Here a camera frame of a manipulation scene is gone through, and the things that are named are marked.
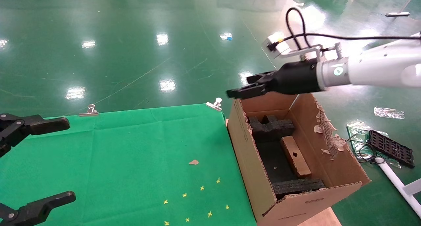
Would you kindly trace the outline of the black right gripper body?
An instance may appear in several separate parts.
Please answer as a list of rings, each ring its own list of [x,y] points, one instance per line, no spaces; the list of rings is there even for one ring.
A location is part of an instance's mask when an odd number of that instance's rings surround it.
[[[317,61],[285,63],[272,73],[268,91],[297,95],[322,91],[317,80]]]

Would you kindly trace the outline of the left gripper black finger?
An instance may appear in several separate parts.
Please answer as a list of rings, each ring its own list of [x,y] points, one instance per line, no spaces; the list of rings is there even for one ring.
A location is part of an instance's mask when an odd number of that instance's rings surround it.
[[[0,204],[1,226],[35,226],[45,222],[54,208],[70,204],[76,200],[76,194],[73,191],[43,198],[30,202],[15,210]]]
[[[69,120],[65,117],[44,119],[40,115],[19,117],[2,113],[0,117],[0,157],[7,154],[28,136],[68,130]]]

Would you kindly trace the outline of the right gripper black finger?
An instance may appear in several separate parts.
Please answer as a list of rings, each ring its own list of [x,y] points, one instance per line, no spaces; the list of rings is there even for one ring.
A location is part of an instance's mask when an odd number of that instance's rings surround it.
[[[253,83],[242,88],[227,90],[226,95],[233,99],[249,99],[265,95],[271,91],[273,90],[268,84]]]
[[[263,72],[247,77],[248,84],[279,85],[277,71]]]

